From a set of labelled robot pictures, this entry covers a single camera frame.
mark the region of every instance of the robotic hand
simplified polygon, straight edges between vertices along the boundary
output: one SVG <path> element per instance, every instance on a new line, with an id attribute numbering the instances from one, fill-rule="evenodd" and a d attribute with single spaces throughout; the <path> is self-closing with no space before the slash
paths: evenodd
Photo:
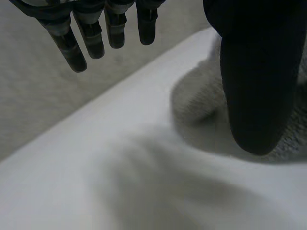
<path id="1" fill-rule="evenodd" d="M 140 41 L 150 45 L 155 38 L 157 9 L 165 0 L 10 0 L 24 14 L 36 18 L 48 30 L 67 63 L 75 72 L 85 71 L 85 58 L 71 30 L 71 12 L 78 24 L 91 58 L 105 54 L 99 17 L 105 11 L 106 28 L 112 48 L 125 43 L 125 12 L 136 1 Z"/>

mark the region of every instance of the black fingertip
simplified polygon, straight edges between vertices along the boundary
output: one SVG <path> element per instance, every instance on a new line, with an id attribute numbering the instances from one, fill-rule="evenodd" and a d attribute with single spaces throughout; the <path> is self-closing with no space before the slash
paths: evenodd
<path id="1" fill-rule="evenodd" d="M 87 45 L 86 48 L 92 59 L 100 59 L 105 55 L 105 48 L 102 41 L 101 43 Z"/>
<path id="2" fill-rule="evenodd" d="M 138 20 L 140 41 L 144 46 L 151 45 L 155 39 L 155 21 Z"/>
<path id="3" fill-rule="evenodd" d="M 124 26 L 119 29 L 118 26 L 107 25 L 107 35 L 109 38 L 110 46 L 113 49 L 120 49 L 125 45 Z"/>
<path id="4" fill-rule="evenodd" d="M 87 69 L 87 64 L 83 54 L 79 51 L 80 48 L 76 47 L 71 51 L 70 55 L 65 57 L 67 63 L 76 73 L 83 72 Z"/>

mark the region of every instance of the gray fabric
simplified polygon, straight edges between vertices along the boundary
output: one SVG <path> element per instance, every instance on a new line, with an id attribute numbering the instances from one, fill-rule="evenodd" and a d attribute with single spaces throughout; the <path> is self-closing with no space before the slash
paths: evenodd
<path id="1" fill-rule="evenodd" d="M 172 108 L 175 118 L 191 123 L 210 115 L 224 103 L 220 71 L 221 37 L 217 36 L 207 60 L 191 70 L 172 91 Z"/>
<path id="2" fill-rule="evenodd" d="M 220 43 L 218 36 L 207 60 L 190 71 L 174 87 L 171 95 L 174 118 L 182 123 L 195 123 L 208 117 L 226 104 L 220 73 Z M 301 154 L 307 144 L 307 42 L 300 64 L 294 109 L 276 148 L 265 156 L 254 156 L 265 162 L 288 161 Z"/>

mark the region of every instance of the gray carpet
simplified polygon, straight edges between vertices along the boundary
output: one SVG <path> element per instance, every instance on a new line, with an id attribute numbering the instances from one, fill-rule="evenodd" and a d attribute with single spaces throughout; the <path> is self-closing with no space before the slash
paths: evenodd
<path id="1" fill-rule="evenodd" d="M 127 12 L 126 44 L 111 49 L 100 18 L 106 54 L 91 60 L 74 20 L 72 29 L 88 63 L 74 73 L 47 31 L 9 1 L 0 1 L 0 160 L 76 111 L 146 63 L 209 25 L 201 0 L 167 0 L 159 9 L 151 46 L 138 38 L 136 8 Z"/>

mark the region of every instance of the white surface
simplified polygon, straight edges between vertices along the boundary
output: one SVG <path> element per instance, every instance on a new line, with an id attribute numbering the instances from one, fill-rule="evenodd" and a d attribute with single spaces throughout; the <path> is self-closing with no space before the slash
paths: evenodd
<path id="1" fill-rule="evenodd" d="M 195 34 L 3 161 L 0 228 L 306 229 L 305 165 L 201 152 L 173 129 L 171 87 L 213 37 Z"/>

